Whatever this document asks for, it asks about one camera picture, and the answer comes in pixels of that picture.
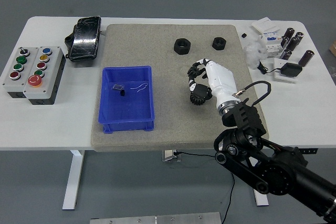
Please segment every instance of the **gray mat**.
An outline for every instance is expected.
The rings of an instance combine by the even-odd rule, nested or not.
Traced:
[[[212,48],[215,37],[226,39],[224,50]],[[174,52],[173,46],[178,38],[187,38],[191,42],[189,54],[180,56]],[[202,58],[214,60],[231,70],[238,89],[252,82],[236,28],[232,25],[108,26],[101,69],[152,67],[154,130],[104,134],[102,125],[98,123],[101,92],[98,88],[91,132],[92,148],[98,152],[213,148],[214,139],[227,129],[217,113],[216,98],[195,106],[190,102],[188,87],[187,71]],[[196,81],[206,84],[201,77]],[[255,101],[255,90],[249,89],[241,99],[246,97]],[[257,109],[266,128],[259,104]]]

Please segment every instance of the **green button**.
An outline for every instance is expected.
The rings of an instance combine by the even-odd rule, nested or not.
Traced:
[[[16,58],[16,61],[19,64],[25,64],[27,62],[27,59],[24,56],[19,56],[19,57]]]
[[[14,65],[14,67],[13,67],[13,70],[15,70],[15,71],[22,71],[23,70],[23,66],[22,66],[22,64],[15,64]]]
[[[34,72],[34,74],[38,74],[38,75],[41,76],[41,77],[44,76],[44,73],[43,73],[42,70],[36,70],[36,71]]]

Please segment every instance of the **push button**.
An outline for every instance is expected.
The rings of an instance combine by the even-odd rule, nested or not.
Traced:
[[[13,67],[13,70],[14,71],[18,71],[18,72],[21,72],[23,71],[25,68],[22,64],[15,64],[14,67]]]
[[[19,56],[19,57],[16,58],[16,62],[23,65],[23,64],[27,63],[27,59],[24,56]]]
[[[40,61],[47,63],[49,61],[49,57],[47,55],[41,55],[40,56]]]
[[[44,62],[40,62],[39,64],[37,64],[36,67],[39,70],[45,70],[47,68],[47,64],[45,64]]]
[[[20,79],[21,74],[20,74],[19,72],[14,71],[14,72],[10,73],[9,77],[10,77],[13,81],[16,81],[16,80]]]
[[[52,50],[50,48],[45,48],[42,50],[42,53],[44,55],[51,55],[52,54]]]
[[[42,77],[39,76],[38,74],[35,74],[35,75],[33,75],[33,76],[30,76],[30,77],[28,78],[28,81],[27,81],[27,82],[28,82],[29,85],[31,85],[31,86],[37,88],[37,87],[40,86],[41,83],[42,83]]]
[[[36,70],[36,71],[34,72],[34,74],[37,74],[37,75],[41,76],[41,78],[44,77],[44,72],[43,72],[42,70]]]

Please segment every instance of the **black hex nut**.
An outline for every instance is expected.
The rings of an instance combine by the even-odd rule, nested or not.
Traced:
[[[186,55],[190,51],[190,41],[184,38],[177,39],[174,44],[174,51],[179,55]]]
[[[212,47],[216,50],[223,50],[225,48],[226,40],[221,37],[214,38],[214,42],[212,42]]]

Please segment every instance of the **yellow button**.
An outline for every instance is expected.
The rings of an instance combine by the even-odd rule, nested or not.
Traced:
[[[49,57],[47,55],[41,55],[40,56],[40,61],[47,62],[48,60],[49,60]]]

